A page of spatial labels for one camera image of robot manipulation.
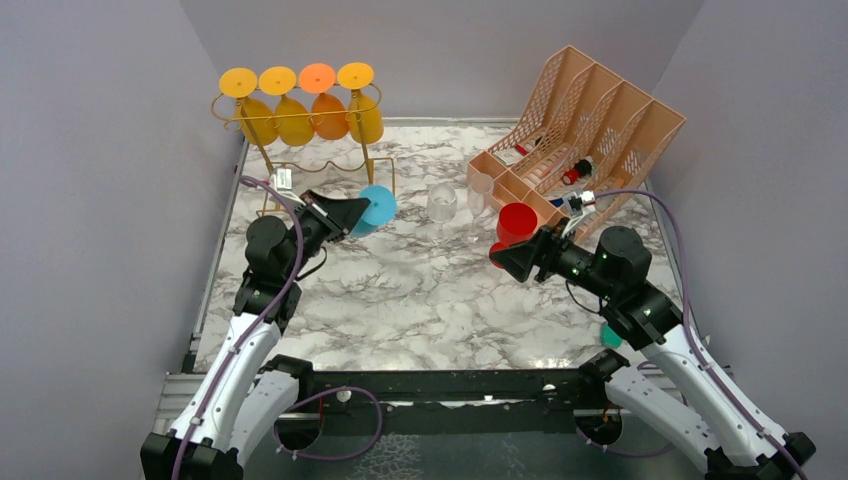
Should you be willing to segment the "blue wine glass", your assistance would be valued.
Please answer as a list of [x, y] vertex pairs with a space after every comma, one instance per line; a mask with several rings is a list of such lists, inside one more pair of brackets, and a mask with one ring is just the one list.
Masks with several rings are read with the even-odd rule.
[[370, 185], [363, 189], [358, 197], [368, 199], [369, 206], [349, 233], [350, 237], [366, 237], [395, 217], [397, 211], [396, 198], [387, 187]]

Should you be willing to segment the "red wine glass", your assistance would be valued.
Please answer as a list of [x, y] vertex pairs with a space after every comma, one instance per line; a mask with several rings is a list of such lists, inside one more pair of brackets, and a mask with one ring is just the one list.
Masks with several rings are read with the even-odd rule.
[[538, 228], [538, 217], [534, 209], [521, 202], [503, 206], [496, 223], [496, 243], [489, 254], [503, 250], [513, 244], [529, 240]]

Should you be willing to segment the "clear wine glass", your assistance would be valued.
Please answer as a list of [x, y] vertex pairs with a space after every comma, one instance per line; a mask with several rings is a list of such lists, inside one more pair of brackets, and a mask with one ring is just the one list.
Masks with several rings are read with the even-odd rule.
[[427, 214], [435, 224], [435, 230], [431, 233], [434, 244], [440, 244], [446, 235], [446, 226], [452, 221], [457, 213], [457, 194], [453, 186], [441, 183], [433, 186], [427, 198]]
[[475, 173], [467, 183], [467, 206], [471, 214], [471, 223], [465, 233], [467, 243], [475, 243], [478, 238], [478, 220], [488, 206], [488, 200], [494, 189], [494, 179], [488, 174]]

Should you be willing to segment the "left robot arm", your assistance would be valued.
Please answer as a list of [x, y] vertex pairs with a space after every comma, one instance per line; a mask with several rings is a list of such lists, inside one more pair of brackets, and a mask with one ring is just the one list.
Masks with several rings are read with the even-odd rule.
[[168, 431], [151, 433], [143, 442], [147, 479], [240, 479], [275, 419], [313, 401], [315, 386], [308, 377], [260, 368], [294, 315], [302, 267], [324, 243], [349, 234], [370, 201], [308, 190], [295, 203], [280, 203], [291, 215], [290, 225], [262, 216], [247, 229], [248, 268], [206, 377]]

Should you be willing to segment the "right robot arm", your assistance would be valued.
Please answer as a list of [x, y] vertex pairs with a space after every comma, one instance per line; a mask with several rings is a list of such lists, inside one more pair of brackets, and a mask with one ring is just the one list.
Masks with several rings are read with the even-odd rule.
[[559, 275], [604, 304], [601, 316], [661, 370], [681, 400], [651, 383], [628, 360], [604, 350], [584, 363], [579, 398], [608, 400], [635, 414], [680, 450], [707, 479], [792, 479], [816, 452], [802, 432], [787, 432], [758, 409], [685, 326], [681, 310], [647, 279], [652, 255], [631, 228], [605, 229], [594, 252], [542, 227], [532, 239], [491, 254], [519, 282]]

